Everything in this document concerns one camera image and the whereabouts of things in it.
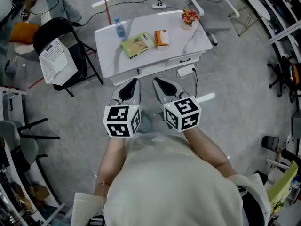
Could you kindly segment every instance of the drawer handle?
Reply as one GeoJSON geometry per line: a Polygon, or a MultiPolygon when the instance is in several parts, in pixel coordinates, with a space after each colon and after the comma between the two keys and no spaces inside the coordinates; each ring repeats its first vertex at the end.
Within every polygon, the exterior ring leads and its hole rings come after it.
{"type": "Polygon", "coordinates": [[[187,60],[184,60],[184,61],[180,60],[180,63],[187,62],[187,61],[190,61],[190,60],[191,60],[191,58],[189,58],[187,60]]]}
{"type": "Polygon", "coordinates": [[[12,110],[13,110],[13,102],[12,102],[12,99],[9,99],[9,105],[10,105],[9,111],[12,111],[12,110]]]}

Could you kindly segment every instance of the green book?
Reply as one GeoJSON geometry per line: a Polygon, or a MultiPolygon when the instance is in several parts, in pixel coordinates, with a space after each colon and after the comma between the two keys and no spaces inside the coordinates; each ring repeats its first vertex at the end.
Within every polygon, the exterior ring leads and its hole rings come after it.
{"type": "Polygon", "coordinates": [[[122,42],[121,45],[127,53],[127,56],[131,59],[138,54],[147,51],[149,48],[154,47],[155,43],[148,32],[142,32],[127,41],[122,42]]]}

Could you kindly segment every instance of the white plastic basket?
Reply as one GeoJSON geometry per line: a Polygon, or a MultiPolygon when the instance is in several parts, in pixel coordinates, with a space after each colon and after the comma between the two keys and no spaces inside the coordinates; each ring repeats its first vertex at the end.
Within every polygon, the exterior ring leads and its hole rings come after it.
{"type": "Polygon", "coordinates": [[[77,72],[69,50],[58,38],[47,45],[39,59],[47,84],[64,85],[77,72]]]}

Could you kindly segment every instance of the gray floor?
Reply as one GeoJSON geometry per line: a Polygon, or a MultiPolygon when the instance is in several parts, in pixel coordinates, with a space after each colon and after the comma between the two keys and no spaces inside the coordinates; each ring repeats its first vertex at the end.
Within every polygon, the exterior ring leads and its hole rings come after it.
{"type": "MultiPolygon", "coordinates": [[[[104,5],[91,7],[99,0],[69,1],[82,14],[82,24],[95,12],[104,10],[104,5]]],[[[121,1],[133,0],[113,0],[109,5],[121,1]]],[[[111,18],[119,16],[122,21],[155,13],[157,11],[147,4],[153,1],[112,7],[111,18]]],[[[164,1],[167,6],[176,8],[185,8],[184,2],[164,1]]],[[[33,9],[41,12],[42,7],[37,4],[33,9]]],[[[247,11],[241,16],[242,20],[246,19],[247,11]]],[[[79,28],[77,33],[86,44],[95,47],[94,31],[108,25],[107,15],[102,13],[79,28]]],[[[216,37],[218,46],[206,52],[198,63],[198,96],[211,92],[216,94],[214,99],[201,104],[199,127],[230,156],[238,173],[250,175],[256,170],[266,171],[264,159],[274,159],[275,156],[261,148],[261,139],[264,135],[278,135],[282,143],[290,134],[290,117],[294,110],[286,91],[283,97],[278,98],[277,89],[268,88],[275,75],[267,63],[277,61],[276,53],[268,43],[261,23],[256,23],[242,37],[238,37],[234,29],[219,32],[216,37]]],[[[90,58],[101,73],[96,55],[92,54],[90,58]]],[[[27,89],[42,77],[42,72],[38,63],[22,59],[19,63],[26,66],[18,72],[19,79],[15,82],[27,89]]],[[[155,131],[172,132],[158,116],[160,110],[151,84],[154,77],[171,78],[194,94],[194,75],[182,80],[175,75],[176,70],[169,70],[140,79],[142,105],[152,116],[155,131]]],[[[72,87],[75,97],[71,98],[65,91],[54,91],[51,85],[42,81],[29,89],[24,97],[28,121],[49,119],[33,131],[62,138],[39,141],[48,154],[40,161],[54,192],[67,206],[72,205],[75,192],[91,193],[94,189],[95,174],[109,140],[103,125],[103,112],[114,89],[109,80],[104,79],[102,86],[97,78],[93,78],[72,87]]]]}

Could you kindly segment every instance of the white vase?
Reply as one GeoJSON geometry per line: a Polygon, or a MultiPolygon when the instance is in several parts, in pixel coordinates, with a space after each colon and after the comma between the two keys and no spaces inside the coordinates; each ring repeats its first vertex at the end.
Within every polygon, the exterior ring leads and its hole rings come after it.
{"type": "Polygon", "coordinates": [[[192,29],[192,26],[187,25],[183,20],[181,21],[181,27],[182,29],[186,29],[186,30],[192,29]]]}

